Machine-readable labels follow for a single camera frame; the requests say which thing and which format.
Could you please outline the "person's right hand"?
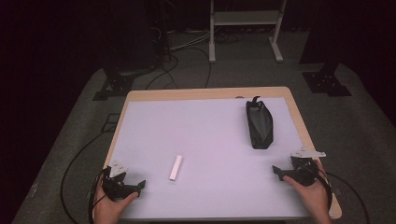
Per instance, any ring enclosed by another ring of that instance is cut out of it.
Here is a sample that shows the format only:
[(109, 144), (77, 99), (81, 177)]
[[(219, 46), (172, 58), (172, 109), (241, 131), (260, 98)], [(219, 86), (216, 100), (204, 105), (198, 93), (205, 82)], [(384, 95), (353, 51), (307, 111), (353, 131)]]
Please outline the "person's right hand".
[(317, 180), (313, 185), (305, 187), (291, 177), (286, 180), (299, 194), (306, 210), (311, 216), (329, 215), (328, 193), (322, 183)]

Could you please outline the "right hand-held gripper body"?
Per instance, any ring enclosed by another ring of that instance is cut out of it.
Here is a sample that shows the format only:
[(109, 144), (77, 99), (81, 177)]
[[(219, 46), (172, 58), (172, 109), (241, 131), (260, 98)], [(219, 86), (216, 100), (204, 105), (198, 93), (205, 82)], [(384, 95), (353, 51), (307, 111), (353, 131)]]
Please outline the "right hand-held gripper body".
[(311, 186), (315, 183), (318, 175), (318, 166), (314, 163), (314, 158), (324, 158), (325, 156), (325, 152), (302, 147), (290, 154), (293, 169), (285, 171), (284, 175), (291, 177), (305, 187)]

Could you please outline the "person's left hand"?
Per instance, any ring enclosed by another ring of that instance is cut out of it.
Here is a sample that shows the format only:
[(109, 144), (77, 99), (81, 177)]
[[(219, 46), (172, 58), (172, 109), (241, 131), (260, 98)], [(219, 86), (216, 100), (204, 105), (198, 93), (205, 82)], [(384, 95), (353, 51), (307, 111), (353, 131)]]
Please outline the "person's left hand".
[(134, 192), (121, 201), (113, 202), (105, 195), (102, 186), (98, 185), (96, 197), (97, 204), (92, 212), (93, 224), (118, 224), (121, 214), (138, 197), (138, 193)]

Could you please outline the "black pencil case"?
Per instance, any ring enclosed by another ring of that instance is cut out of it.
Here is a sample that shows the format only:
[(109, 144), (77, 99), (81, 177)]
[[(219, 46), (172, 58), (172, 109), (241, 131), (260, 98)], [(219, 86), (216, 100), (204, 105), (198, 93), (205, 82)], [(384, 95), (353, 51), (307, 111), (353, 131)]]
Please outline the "black pencil case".
[(267, 149), (274, 141), (272, 114), (259, 96), (246, 102), (247, 124), (251, 145), (254, 149)]

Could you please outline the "black stand base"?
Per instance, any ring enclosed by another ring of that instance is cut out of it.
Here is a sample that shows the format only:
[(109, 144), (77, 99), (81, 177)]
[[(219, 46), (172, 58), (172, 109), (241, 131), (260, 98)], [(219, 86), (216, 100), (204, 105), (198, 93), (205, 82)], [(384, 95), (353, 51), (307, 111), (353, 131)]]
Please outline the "black stand base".
[(94, 101), (105, 101), (108, 97), (126, 96), (131, 90), (134, 80), (128, 76), (122, 76), (116, 68), (105, 65), (103, 70), (106, 75), (101, 90), (93, 96)]
[(303, 72), (303, 77), (313, 93), (327, 93), (331, 97), (350, 96), (346, 86), (335, 76), (338, 63), (325, 63), (319, 71)]

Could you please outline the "dark equipment rack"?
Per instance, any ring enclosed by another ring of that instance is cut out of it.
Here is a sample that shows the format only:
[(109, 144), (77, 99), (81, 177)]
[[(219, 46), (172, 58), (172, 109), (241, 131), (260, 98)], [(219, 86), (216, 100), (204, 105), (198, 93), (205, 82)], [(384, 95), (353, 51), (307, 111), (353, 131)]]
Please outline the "dark equipment rack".
[(164, 0), (107, 0), (110, 44), (121, 68), (152, 68), (162, 63), (167, 34)]

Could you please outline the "white stick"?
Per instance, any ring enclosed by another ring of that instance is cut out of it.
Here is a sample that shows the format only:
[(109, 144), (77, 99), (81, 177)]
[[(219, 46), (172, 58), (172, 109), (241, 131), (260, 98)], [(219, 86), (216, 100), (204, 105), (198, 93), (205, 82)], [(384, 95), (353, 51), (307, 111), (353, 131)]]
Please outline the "white stick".
[(171, 181), (175, 181), (176, 180), (177, 174), (178, 174), (178, 170), (179, 170), (182, 162), (183, 162), (183, 157), (181, 155), (177, 155), (176, 158), (175, 158), (175, 162), (173, 164), (171, 173), (169, 175), (169, 179)]

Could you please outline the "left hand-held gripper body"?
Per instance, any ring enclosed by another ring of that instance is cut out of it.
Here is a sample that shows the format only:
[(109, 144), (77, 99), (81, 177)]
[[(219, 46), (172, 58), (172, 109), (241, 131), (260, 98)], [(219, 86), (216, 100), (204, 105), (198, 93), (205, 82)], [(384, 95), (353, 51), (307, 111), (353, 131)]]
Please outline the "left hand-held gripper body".
[(124, 184), (127, 171), (128, 168), (119, 161), (112, 161), (104, 170), (102, 188), (110, 200), (125, 199), (139, 192), (139, 186)]

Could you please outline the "black square floor frame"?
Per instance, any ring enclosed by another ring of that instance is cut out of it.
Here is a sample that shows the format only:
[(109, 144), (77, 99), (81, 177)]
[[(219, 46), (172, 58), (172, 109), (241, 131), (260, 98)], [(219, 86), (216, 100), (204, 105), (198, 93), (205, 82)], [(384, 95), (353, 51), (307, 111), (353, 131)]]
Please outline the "black square floor frame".
[(120, 113), (110, 113), (102, 126), (102, 133), (114, 133), (116, 131), (118, 122), (120, 120)]

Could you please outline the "white table mat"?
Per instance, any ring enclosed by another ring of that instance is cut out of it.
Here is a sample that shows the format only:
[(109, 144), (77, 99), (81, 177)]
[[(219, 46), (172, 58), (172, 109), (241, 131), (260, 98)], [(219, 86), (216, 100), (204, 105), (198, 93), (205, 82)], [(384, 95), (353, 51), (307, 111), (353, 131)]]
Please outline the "white table mat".
[[(125, 181), (146, 180), (123, 216), (131, 220), (304, 217), (297, 193), (272, 166), (288, 170), (302, 141), (282, 98), (264, 101), (274, 119), (267, 149), (250, 143), (243, 99), (130, 102), (112, 157)], [(183, 157), (175, 181), (175, 158)]]

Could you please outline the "white metal stand frame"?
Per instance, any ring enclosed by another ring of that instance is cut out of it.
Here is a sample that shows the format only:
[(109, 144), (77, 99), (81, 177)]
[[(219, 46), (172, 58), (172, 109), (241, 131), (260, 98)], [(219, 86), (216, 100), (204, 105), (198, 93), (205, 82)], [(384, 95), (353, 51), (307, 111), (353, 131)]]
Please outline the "white metal stand frame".
[(218, 11), (214, 9), (214, 0), (210, 1), (209, 21), (209, 55), (211, 63), (216, 61), (215, 28), (217, 26), (243, 26), (243, 25), (274, 25), (272, 36), (268, 37), (276, 61), (282, 63), (283, 56), (277, 44), (278, 35), (283, 21), (287, 0), (281, 0), (278, 10), (263, 11)]

